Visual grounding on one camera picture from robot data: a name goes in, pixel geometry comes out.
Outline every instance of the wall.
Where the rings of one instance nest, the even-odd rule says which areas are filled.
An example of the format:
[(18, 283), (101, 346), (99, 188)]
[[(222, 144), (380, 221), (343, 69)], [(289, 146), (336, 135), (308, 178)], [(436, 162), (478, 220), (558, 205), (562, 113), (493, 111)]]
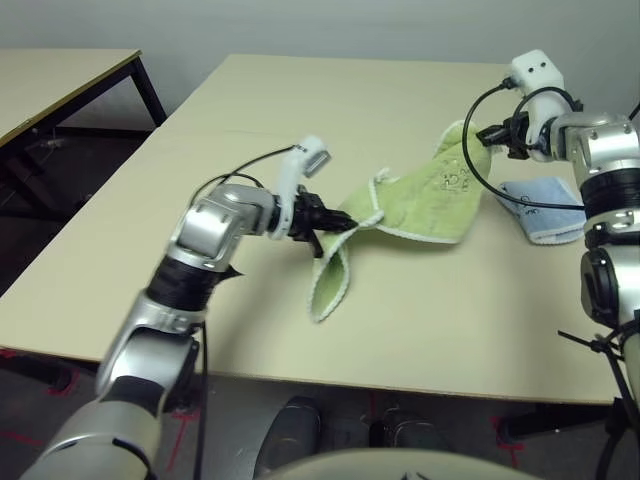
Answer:
[[(542, 48), (589, 109), (640, 97), (638, 0), (2, 0), (0, 47), (141, 48), (168, 111), (229, 53), (508, 63)], [(150, 125), (124, 84), (73, 123)]]

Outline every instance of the towel with white trim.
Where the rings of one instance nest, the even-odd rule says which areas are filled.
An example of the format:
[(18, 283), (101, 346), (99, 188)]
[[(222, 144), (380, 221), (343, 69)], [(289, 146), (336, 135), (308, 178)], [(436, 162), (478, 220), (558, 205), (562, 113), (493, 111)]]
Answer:
[[(532, 202), (581, 205), (566, 182), (558, 177), (541, 177), (524, 182), (504, 182), (503, 192)], [(578, 240), (583, 235), (586, 222), (582, 210), (559, 210), (556, 208), (528, 207), (496, 198), (520, 222), (520, 226), (532, 243), (558, 245)]]
[[(469, 154), (476, 169), (486, 177), (491, 154), (475, 132), (475, 127), (469, 131)], [(444, 132), (433, 159), (418, 170), (398, 178), (391, 177), (389, 169), (380, 171), (339, 207), (358, 226), (320, 237), (324, 257), (314, 261), (308, 299), (312, 320), (327, 318), (344, 298), (351, 277), (357, 280), (349, 268), (347, 241), (358, 231), (377, 229), (418, 242), (458, 243), (473, 223), (481, 193), (482, 186), (462, 154), (462, 122)]]

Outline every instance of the blue towel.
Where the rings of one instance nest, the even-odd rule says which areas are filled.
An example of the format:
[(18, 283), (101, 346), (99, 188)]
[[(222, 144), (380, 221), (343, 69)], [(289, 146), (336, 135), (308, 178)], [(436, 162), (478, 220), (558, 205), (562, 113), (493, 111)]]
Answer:
[[(581, 205), (569, 186), (558, 177), (542, 177), (525, 182), (504, 182), (500, 189), (522, 200), (544, 203)], [(557, 245), (569, 243), (583, 235), (584, 211), (536, 208), (516, 204), (497, 197), (513, 213), (533, 243)]]

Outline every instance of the green towel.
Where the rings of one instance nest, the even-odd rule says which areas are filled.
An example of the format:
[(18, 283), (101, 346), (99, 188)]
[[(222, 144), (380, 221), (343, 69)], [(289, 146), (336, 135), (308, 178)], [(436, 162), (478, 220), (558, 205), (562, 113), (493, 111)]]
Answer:
[[(468, 148), (476, 169), (489, 175), (491, 154), (469, 129)], [(442, 135), (434, 158), (420, 169), (392, 178), (384, 169), (339, 207), (358, 222), (343, 233), (320, 238), (324, 257), (314, 261), (308, 302), (313, 321), (327, 318), (342, 301), (351, 277), (347, 240), (359, 230), (377, 229), (418, 242), (458, 243), (473, 223), (482, 186), (462, 155), (462, 122)]]

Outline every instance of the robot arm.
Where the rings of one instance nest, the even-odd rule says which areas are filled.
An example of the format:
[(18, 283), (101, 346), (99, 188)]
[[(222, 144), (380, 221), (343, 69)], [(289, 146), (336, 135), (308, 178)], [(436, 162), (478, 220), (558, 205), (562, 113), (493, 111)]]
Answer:
[(241, 238), (289, 235), (322, 256), (315, 229), (357, 225), (298, 186), (301, 174), (313, 175), (329, 158), (324, 144), (308, 137), (285, 157), (277, 194), (223, 183), (190, 206), (100, 365), (98, 398), (65, 423), (23, 479), (150, 478), (160, 415), (193, 370), (193, 335), (215, 286), (236, 275), (230, 261)]
[(540, 50), (513, 60), (509, 77), (528, 101), (528, 112), (480, 132), (485, 145), (504, 144), (513, 158), (567, 161), (585, 207), (580, 270), (582, 305), (612, 329), (640, 401), (640, 143), (622, 115), (574, 111), (557, 91), (562, 75)]

